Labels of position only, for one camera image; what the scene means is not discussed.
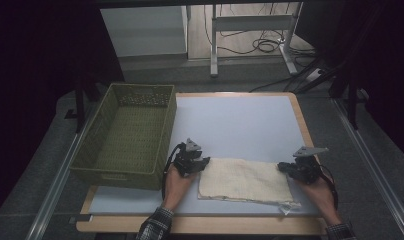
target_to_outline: plaid sleeve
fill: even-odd
[[[356,240],[354,232],[352,232],[351,227],[344,223],[329,226],[326,228],[329,240]]]
[[[158,207],[155,212],[142,224],[137,240],[163,240],[166,239],[171,230],[173,212]]]

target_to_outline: human hand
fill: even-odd
[[[177,168],[171,165],[167,173],[167,179],[165,182],[165,198],[162,202],[162,207],[174,211],[181,199],[186,194],[191,183],[196,178],[196,173],[189,176],[180,176]]]
[[[301,187],[311,202],[318,207],[328,226],[342,223],[342,219],[334,206],[332,192],[324,179],[318,178],[316,182],[309,185],[298,180],[295,180],[295,182]]]

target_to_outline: light blue board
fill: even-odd
[[[304,141],[286,96],[179,97],[170,153],[190,137],[204,157],[250,161],[294,162],[292,154]],[[288,179],[291,193],[302,204],[289,215],[317,215],[299,187]],[[282,215],[278,205],[197,198],[199,179],[176,209],[178,215]],[[100,186],[92,214],[151,214],[162,202],[160,191]]]

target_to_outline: beige towel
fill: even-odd
[[[276,163],[211,158],[201,173],[200,199],[263,203],[293,202],[286,175]]]

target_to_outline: basket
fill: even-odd
[[[161,189],[176,109],[174,86],[111,84],[71,172],[92,185]]]

